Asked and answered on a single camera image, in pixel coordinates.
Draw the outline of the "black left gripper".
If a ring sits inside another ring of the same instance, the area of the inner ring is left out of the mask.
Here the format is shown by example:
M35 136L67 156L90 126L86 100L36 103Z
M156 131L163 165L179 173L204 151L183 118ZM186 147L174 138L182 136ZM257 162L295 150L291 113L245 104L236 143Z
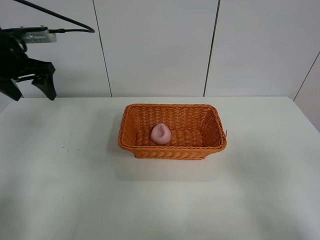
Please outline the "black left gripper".
M0 92L12 100L19 101L22 93L11 80L33 80L32 85L41 90L53 101L56 90L53 82L55 68L51 62L45 62L27 56L27 43L23 34L28 30L44 27L20 27L0 30Z

